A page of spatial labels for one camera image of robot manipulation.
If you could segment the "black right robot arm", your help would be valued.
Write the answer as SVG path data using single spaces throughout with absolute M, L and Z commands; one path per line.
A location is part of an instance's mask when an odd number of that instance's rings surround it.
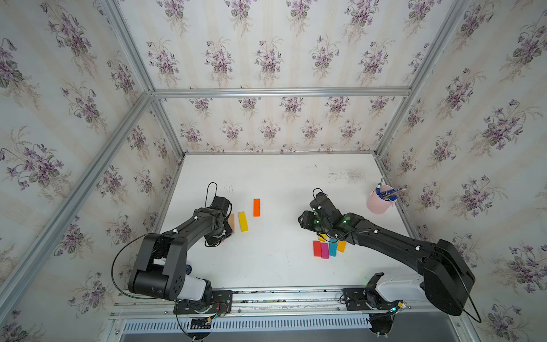
M 342 214 L 322 192 L 314 197 L 310 207 L 298 218 L 301 228 L 373 249 L 408 266 L 423 277 L 421 288 L 440 311 L 459 316 L 465 312 L 466 303 L 473 302 L 470 293 L 476 278 L 451 242 L 413 239 L 355 213 Z

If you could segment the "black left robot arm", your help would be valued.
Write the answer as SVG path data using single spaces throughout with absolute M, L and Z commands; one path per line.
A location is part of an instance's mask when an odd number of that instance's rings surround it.
M 188 250 L 202 238 L 209 247 L 219 246 L 232 235 L 232 204 L 214 197 L 212 204 L 194 211 L 191 218 L 161 234 L 146 234 L 128 281 L 133 294 L 168 301 L 204 301 L 210 286 L 187 273 Z

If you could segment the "natural wood block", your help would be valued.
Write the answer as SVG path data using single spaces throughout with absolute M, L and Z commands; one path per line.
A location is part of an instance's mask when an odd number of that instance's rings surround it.
M 230 229 L 231 229 L 232 233 L 235 233 L 235 216 L 234 216 L 234 214 L 229 215 L 228 223 L 229 223 L 229 226 L 230 226 Z

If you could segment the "yellow block left group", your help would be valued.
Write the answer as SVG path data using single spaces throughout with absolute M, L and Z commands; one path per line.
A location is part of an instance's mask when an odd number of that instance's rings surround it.
M 239 212 L 237 214 L 237 217 L 238 217 L 238 220 L 239 220 L 239 226 L 240 226 L 241 232 L 248 232 L 249 231 L 249 226 L 248 226 L 248 222 L 247 222 L 247 218 L 246 218 L 246 213 L 245 212 Z

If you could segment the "red block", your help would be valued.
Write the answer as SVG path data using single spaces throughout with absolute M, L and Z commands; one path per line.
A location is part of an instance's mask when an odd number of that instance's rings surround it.
M 313 241 L 313 256 L 322 257 L 321 242 Z

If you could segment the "teal block right group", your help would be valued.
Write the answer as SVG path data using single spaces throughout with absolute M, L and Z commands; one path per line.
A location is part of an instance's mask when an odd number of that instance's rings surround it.
M 328 254 L 329 257 L 336 257 L 338 250 L 338 242 L 337 241 L 330 241 L 328 245 Z

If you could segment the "magenta block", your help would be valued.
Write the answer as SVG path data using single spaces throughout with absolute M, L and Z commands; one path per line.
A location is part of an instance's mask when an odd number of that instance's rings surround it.
M 321 258 L 322 259 L 329 259 L 329 257 L 330 257 L 329 244 L 322 242 L 322 243 L 320 243 L 320 248 L 321 248 Z

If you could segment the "amber orange block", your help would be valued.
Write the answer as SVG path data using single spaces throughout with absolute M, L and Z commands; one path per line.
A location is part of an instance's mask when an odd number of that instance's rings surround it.
M 346 245 L 347 245 L 346 241 L 339 241 L 338 244 L 337 244 L 337 251 L 340 252 L 340 253 L 345 252 Z

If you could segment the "pink pen cup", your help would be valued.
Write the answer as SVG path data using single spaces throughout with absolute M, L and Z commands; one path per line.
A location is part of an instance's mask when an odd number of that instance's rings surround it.
M 393 193 L 395 190 L 389 185 L 377 186 L 369 195 L 366 207 L 375 215 L 382 215 L 386 213 L 391 207 L 394 207 L 397 199 L 391 200 L 390 198 L 383 198 L 380 196 L 383 192 Z

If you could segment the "white vent grille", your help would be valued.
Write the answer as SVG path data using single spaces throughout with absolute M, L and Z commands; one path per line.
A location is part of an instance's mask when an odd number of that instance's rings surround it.
M 365 315 L 308 316 L 239 316 L 213 319 L 199 326 L 196 318 L 129 319 L 122 334 L 141 333 L 235 333 L 261 331 L 315 331 L 338 329 L 371 329 L 371 319 Z

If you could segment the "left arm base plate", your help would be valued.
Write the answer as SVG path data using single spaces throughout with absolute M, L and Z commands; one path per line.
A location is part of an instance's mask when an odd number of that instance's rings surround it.
M 198 301 L 177 299 L 173 313 L 176 315 L 191 314 L 230 314 L 234 292 L 231 290 L 206 291 Z

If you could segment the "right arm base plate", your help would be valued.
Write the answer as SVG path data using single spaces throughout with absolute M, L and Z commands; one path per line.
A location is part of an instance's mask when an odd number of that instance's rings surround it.
M 361 287 L 343 289 L 338 301 L 346 307 L 347 311 L 380 310 L 395 313 L 405 308 L 405 303 L 402 301 L 388 302 L 376 289 Z

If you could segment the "aluminium front rail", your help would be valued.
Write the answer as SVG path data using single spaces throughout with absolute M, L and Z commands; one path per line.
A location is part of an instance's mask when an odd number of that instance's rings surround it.
M 346 286 L 292 286 L 292 287 L 241 287 L 234 292 L 231 313 L 219 314 L 222 317 L 239 316 L 288 316 L 288 315 L 326 315 L 346 312 L 379 314 L 385 311 L 347 311 L 338 299 L 345 288 L 376 289 L 388 302 L 402 301 L 405 308 L 402 312 L 434 312 L 440 310 L 433 306 L 420 287 L 422 280 L 418 277 L 396 282 L 393 278 L 382 278 L 373 285 Z M 145 300 L 143 302 L 118 302 L 108 315 L 114 319 L 159 319 L 168 317 L 212 316 L 210 314 L 176 315 L 173 313 L 175 302 L 163 300 Z

